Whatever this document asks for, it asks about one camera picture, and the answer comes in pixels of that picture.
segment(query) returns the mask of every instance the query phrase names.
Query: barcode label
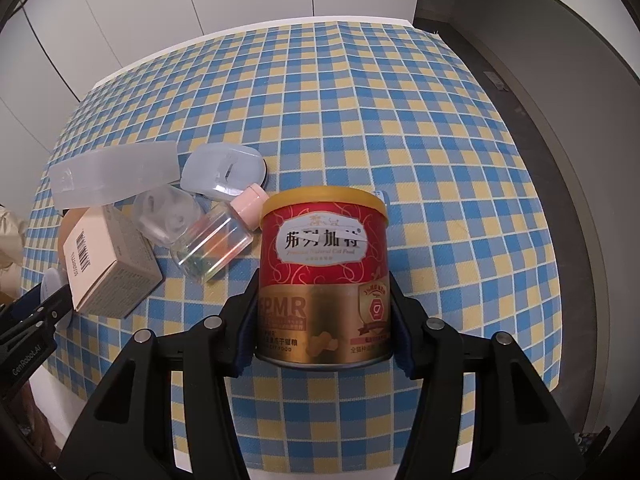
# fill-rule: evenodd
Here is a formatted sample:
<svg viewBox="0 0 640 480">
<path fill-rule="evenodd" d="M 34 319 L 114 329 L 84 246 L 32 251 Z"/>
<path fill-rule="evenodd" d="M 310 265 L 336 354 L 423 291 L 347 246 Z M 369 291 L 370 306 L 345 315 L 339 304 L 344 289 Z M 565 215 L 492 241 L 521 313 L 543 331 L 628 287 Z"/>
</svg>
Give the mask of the barcode label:
<svg viewBox="0 0 640 480">
<path fill-rule="evenodd" d="M 84 231 L 76 238 L 76 246 L 78 247 L 78 259 L 80 261 L 80 270 L 84 270 L 91 265 L 89 261 L 89 253 L 86 250 L 86 240 L 84 239 Z"/>
</svg>

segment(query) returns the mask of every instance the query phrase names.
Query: metal screw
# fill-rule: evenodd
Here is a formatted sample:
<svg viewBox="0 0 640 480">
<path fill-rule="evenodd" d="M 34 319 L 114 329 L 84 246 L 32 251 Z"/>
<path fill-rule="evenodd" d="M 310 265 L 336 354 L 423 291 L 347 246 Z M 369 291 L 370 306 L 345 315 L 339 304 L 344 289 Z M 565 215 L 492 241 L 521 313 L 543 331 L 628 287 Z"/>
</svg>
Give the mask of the metal screw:
<svg viewBox="0 0 640 480">
<path fill-rule="evenodd" d="M 426 324 L 431 330 L 442 330 L 444 328 L 444 321 L 437 317 L 430 317 Z"/>
<path fill-rule="evenodd" d="M 508 345 L 513 341 L 513 337 L 511 337 L 511 334 L 506 332 L 497 332 L 495 334 L 495 340 L 501 345 Z"/>
<path fill-rule="evenodd" d="M 151 330 L 147 330 L 143 328 L 142 330 L 138 330 L 134 335 L 133 339 L 136 343 L 144 343 L 145 341 L 149 341 L 151 338 Z"/>
<path fill-rule="evenodd" d="M 212 330 L 222 325 L 222 318 L 220 316 L 209 316 L 204 320 L 203 324 L 205 328 Z"/>
</svg>

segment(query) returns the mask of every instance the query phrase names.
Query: table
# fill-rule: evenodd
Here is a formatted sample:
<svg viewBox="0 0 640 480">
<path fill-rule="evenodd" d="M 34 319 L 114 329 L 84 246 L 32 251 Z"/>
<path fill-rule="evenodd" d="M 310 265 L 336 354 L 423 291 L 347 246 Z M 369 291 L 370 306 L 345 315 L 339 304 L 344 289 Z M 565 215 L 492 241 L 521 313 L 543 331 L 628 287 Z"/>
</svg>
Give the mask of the table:
<svg viewBox="0 0 640 480">
<path fill-rule="evenodd" d="M 512 333 L 546 385 L 557 384 L 561 302 L 540 201 L 500 115 L 437 35 L 309 19 L 194 40 L 89 92 L 49 165 L 154 140 L 177 142 L 181 167 L 204 142 L 256 148 L 270 194 L 316 184 L 384 190 L 389 267 L 404 293 L 462 332 Z M 131 203 L 117 206 L 127 213 Z M 45 170 L 24 290 L 57 265 L 59 223 Z M 165 280 L 130 316 L 74 316 L 56 335 L 46 367 L 78 396 L 91 394 L 136 330 L 186 330 L 242 292 L 258 267 L 259 237 L 206 286 L 185 280 L 166 249 L 154 252 Z M 419 388 L 393 362 L 322 373 L 254 360 L 227 383 L 248 467 L 315 473 L 398 463 Z M 473 406 L 469 374 L 461 443 L 472 437 Z M 175 447 L 187 452 L 176 373 L 172 416 Z"/>
</svg>

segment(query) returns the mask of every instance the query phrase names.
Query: red can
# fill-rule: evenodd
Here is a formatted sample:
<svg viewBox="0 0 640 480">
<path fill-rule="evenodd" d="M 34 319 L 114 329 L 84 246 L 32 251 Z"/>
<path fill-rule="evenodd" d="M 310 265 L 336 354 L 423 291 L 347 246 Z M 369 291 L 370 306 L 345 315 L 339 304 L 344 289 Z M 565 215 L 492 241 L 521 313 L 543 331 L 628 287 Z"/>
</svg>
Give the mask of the red can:
<svg viewBox="0 0 640 480">
<path fill-rule="evenodd" d="M 379 198 L 350 187 L 265 202 L 257 357 L 338 370 L 391 356 L 387 223 Z"/>
</svg>

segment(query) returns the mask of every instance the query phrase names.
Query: small plastic bottle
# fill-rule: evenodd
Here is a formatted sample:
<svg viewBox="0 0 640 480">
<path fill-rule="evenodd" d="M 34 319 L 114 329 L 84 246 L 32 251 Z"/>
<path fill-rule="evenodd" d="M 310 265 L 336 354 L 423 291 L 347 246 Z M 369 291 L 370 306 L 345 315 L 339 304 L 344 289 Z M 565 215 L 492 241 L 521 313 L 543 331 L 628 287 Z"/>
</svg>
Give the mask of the small plastic bottle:
<svg viewBox="0 0 640 480">
<path fill-rule="evenodd" d="M 230 203 L 219 203 L 170 247 L 182 272 L 205 283 L 254 239 L 268 195 L 251 184 Z"/>
</svg>

